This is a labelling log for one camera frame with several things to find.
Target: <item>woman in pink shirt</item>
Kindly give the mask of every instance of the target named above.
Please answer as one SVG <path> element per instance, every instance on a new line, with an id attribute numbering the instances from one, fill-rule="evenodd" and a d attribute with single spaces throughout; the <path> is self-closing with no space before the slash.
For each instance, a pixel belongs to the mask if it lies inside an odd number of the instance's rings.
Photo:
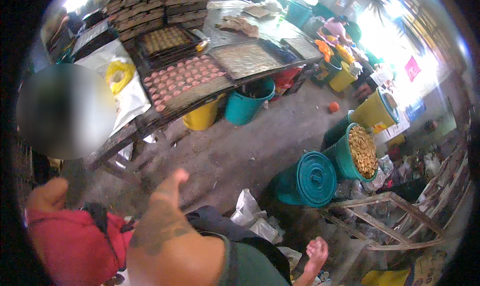
<path id="1" fill-rule="evenodd" d="M 346 15 L 338 15 L 336 17 L 331 17 L 327 22 L 321 27 L 319 32 L 324 35 L 331 35 L 339 39 L 341 43 L 351 45 L 352 41 L 347 39 L 345 36 L 345 25 L 349 18 Z"/>

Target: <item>teal bucket lid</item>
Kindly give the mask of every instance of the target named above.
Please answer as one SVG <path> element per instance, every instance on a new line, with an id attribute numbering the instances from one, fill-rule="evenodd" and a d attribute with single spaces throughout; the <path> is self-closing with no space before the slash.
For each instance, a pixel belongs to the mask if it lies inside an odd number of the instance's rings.
<path id="1" fill-rule="evenodd" d="M 380 97 L 380 100 L 383 104 L 383 106 L 385 107 L 385 109 L 388 111 L 388 114 L 390 115 L 390 117 L 392 118 L 392 120 L 395 122 L 395 123 L 399 123 L 400 122 L 400 115 L 399 115 L 399 111 L 397 110 L 397 108 L 393 108 L 391 105 L 390 105 L 390 102 L 387 100 L 386 96 L 385 96 L 385 92 L 387 92 L 385 89 L 381 88 L 381 87 L 377 87 L 377 91 L 378 91 L 378 94 L 379 94 L 379 97 Z"/>
<path id="2" fill-rule="evenodd" d="M 332 162 L 322 153 L 305 153 L 297 166 L 298 191 L 311 205 L 329 203 L 337 188 L 337 176 Z"/>

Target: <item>yellow bucket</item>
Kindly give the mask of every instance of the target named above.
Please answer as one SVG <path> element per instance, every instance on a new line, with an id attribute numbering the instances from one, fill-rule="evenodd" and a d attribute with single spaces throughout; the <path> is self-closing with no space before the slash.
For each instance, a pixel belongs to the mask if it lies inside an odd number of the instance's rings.
<path id="1" fill-rule="evenodd" d="M 370 129 L 374 134 L 399 123 L 399 112 L 390 106 L 385 92 L 383 88 L 377 87 L 376 91 L 353 111 L 350 115 L 351 121 Z"/>
<path id="2" fill-rule="evenodd" d="M 345 61 L 340 63 L 342 64 L 342 70 L 328 82 L 334 91 L 343 91 L 350 83 L 357 80 L 357 77 L 350 73 L 350 66 Z"/>
<path id="3" fill-rule="evenodd" d="M 219 100 L 224 96 L 225 94 L 221 94 L 213 102 L 203 105 L 189 114 L 184 115 L 183 123 L 185 126 L 195 131 L 203 131 L 210 128 L 217 117 Z"/>

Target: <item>stacked baking trays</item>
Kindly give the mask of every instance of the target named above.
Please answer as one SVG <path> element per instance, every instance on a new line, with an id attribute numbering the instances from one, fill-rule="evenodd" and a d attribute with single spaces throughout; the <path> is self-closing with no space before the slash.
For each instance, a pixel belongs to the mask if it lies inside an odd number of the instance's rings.
<path id="1" fill-rule="evenodd" d="M 181 25 L 168 25 L 145 32 L 136 38 L 140 55 L 150 68 L 160 68 L 196 53 L 201 39 Z"/>
<path id="2" fill-rule="evenodd" d="M 106 10 L 123 42 L 165 25 L 164 0 L 117 0 Z"/>
<path id="3" fill-rule="evenodd" d="M 167 23 L 182 23 L 188 29 L 202 29 L 209 0 L 165 0 Z"/>

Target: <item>tattoo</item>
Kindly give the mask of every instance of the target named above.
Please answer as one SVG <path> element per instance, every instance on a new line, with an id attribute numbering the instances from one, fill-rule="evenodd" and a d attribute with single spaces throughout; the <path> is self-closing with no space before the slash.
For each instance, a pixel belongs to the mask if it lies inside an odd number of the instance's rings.
<path id="1" fill-rule="evenodd" d="M 141 218 L 130 241 L 133 248 L 142 248 L 147 254 L 160 253 L 165 241 L 194 232 L 183 214 L 169 202 L 152 203 Z"/>

